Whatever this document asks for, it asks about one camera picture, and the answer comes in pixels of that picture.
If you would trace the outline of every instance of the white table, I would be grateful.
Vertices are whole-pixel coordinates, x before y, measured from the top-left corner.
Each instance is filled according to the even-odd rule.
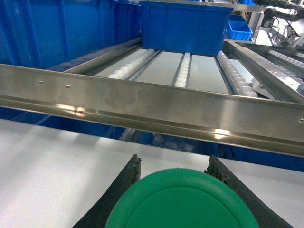
[[[0,120],[0,227],[71,228],[133,154],[142,177],[167,168],[204,171],[209,157]],[[304,173],[221,161],[271,209],[304,227]]]

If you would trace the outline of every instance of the stainless steel rail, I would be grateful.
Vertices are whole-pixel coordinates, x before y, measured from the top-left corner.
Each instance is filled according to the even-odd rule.
[[[277,100],[304,103],[304,91],[300,84],[280,71],[280,69],[248,48],[233,41],[227,41],[230,50],[244,67],[266,88]]]
[[[269,50],[266,55],[271,62],[283,66],[287,70],[294,72],[298,78],[304,78],[304,63],[295,60],[289,56],[283,55],[279,52]]]
[[[97,72],[100,72],[102,69],[109,67],[115,62],[121,60],[132,52],[141,48],[141,38],[133,39],[125,43],[108,47],[99,52],[102,52],[101,55],[90,59],[84,63],[81,63],[75,67],[72,67],[68,70],[65,70],[66,73],[72,74],[83,74],[83,75],[95,75]]]
[[[0,106],[304,157],[304,105],[0,65]]]
[[[234,8],[234,11],[238,12],[262,12],[265,10],[264,6],[258,5],[244,5],[244,4],[230,4],[230,3],[219,3],[219,2],[199,2],[199,1],[179,1],[179,0],[153,0],[158,2],[167,2],[167,3],[181,3],[181,4],[192,4],[192,5],[201,5],[201,6],[222,6],[222,7],[231,7]]]

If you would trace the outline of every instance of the blue plastic bin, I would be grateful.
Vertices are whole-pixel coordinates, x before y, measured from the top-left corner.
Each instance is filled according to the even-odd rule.
[[[233,8],[141,1],[142,46],[216,56]]]
[[[112,0],[1,0],[0,63],[48,68],[139,37],[139,11]]]
[[[253,3],[253,0],[238,0],[239,3],[241,4],[245,4],[245,5],[256,5],[255,3]]]
[[[229,21],[228,22],[229,39],[250,40],[252,31],[246,22]]]

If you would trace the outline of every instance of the white panel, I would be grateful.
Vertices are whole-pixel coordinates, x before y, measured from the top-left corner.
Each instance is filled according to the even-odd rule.
[[[189,89],[228,94],[213,57],[192,55]]]
[[[209,157],[0,120],[0,227],[71,228],[133,154],[142,177],[168,168],[204,171]],[[221,161],[295,228],[304,224],[304,173]]]
[[[136,81],[171,86],[181,57],[180,53],[162,52]]]

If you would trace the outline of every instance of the green round object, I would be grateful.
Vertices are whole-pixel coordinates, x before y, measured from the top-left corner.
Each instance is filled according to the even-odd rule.
[[[169,169],[135,183],[105,228],[258,228],[242,199],[199,171]]]

